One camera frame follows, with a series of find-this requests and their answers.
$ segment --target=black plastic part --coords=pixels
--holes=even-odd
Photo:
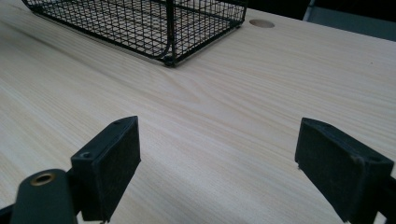
[[[84,220],[109,221],[140,162],[137,117],[114,121],[71,161],[76,210]]]
[[[24,179],[10,223],[77,223],[66,172],[53,169]]]
[[[379,201],[379,212],[386,217],[387,223],[396,223],[396,180],[389,178],[381,190]]]
[[[7,207],[4,207],[0,209],[0,223],[1,224],[8,224],[9,221],[11,220],[12,216],[12,209],[14,205],[9,205]]]
[[[313,119],[301,122],[295,160],[343,221],[373,223],[393,161]]]

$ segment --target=black wire basket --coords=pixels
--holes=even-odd
[[[22,0],[35,14],[166,65],[245,20],[248,0]]]

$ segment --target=screw hole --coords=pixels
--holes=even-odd
[[[91,153],[90,152],[83,152],[79,156],[82,157],[82,158],[89,158],[91,156]]]
[[[32,179],[30,184],[35,186],[35,187],[38,187],[38,186],[42,186],[42,185],[48,184],[54,178],[55,178],[55,174],[53,174],[53,173],[45,173],[45,174],[39,175],[39,176],[35,177],[34,179]]]

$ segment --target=grommet hole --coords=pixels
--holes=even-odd
[[[266,20],[250,20],[250,24],[261,28],[274,28],[275,25],[271,21]]]

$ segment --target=wood grain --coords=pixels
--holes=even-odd
[[[133,115],[142,162],[115,224],[341,223],[294,162],[302,117],[396,160],[396,43],[365,35],[248,10],[170,69],[3,0],[0,68],[0,207]]]

